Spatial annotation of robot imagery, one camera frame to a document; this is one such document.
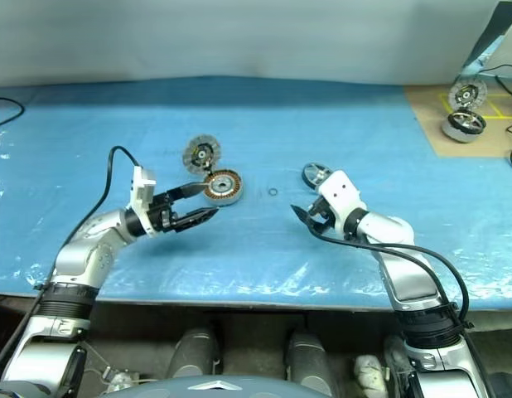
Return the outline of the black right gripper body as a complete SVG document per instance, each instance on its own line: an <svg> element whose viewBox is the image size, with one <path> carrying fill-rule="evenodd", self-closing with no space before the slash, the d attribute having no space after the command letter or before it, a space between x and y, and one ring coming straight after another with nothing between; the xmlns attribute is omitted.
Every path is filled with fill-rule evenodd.
<svg viewBox="0 0 512 398"><path fill-rule="evenodd" d="M312 219L327 223L327 230L333 229L335 225L335 216L331 211L330 205L324 197L318 197L309 207L307 212Z"/></svg>

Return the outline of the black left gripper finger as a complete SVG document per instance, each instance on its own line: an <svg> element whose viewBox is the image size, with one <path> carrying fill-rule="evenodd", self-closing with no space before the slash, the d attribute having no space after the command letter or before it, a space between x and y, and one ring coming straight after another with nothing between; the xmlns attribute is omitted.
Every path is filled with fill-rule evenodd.
<svg viewBox="0 0 512 398"><path fill-rule="evenodd" d="M187 183L167 191L167 196L171 200L181 200L196 196L207 188L206 183Z"/></svg>
<svg viewBox="0 0 512 398"><path fill-rule="evenodd" d="M185 231L200 224L207 222L217 212L219 207L202 207L195 211L191 211L182 217L178 217L171 223L173 231Z"/></svg>

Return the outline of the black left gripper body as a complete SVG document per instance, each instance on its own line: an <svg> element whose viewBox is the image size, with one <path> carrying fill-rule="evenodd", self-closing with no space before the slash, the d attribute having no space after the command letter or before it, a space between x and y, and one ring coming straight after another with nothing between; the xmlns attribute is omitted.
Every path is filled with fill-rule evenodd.
<svg viewBox="0 0 512 398"><path fill-rule="evenodd" d="M181 231L178 215L172 210L173 203L180 199L180 189L171 189L153 196L147 217L155 232Z"/></svg>

